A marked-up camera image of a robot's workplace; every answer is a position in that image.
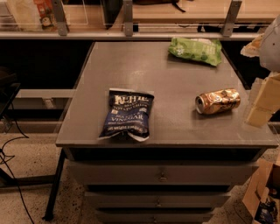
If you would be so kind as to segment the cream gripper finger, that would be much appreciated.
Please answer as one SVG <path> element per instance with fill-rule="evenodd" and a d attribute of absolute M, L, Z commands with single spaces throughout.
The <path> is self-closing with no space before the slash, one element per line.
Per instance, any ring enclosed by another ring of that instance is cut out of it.
<path fill-rule="evenodd" d="M 263 79 L 260 79 L 260 78 L 256 78 L 254 83 L 252 84 L 252 87 L 251 87 L 251 90 L 250 90 L 250 93 L 249 93 L 249 101 L 251 103 L 253 103 L 256 99 L 256 97 L 258 96 L 258 93 L 261 89 L 261 86 L 263 84 Z"/>
<path fill-rule="evenodd" d="M 280 73 L 270 73 L 263 79 L 255 101 L 248 100 L 245 123 L 262 127 L 280 109 Z"/>

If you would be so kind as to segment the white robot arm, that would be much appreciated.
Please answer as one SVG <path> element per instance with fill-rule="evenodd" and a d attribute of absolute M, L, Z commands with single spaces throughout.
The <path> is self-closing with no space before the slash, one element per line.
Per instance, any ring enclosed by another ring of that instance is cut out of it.
<path fill-rule="evenodd" d="M 280 109 L 280 15 L 241 49 L 241 55 L 258 57 L 260 66 L 270 71 L 264 80 L 255 79 L 245 115 L 245 123 L 262 127 Z"/>

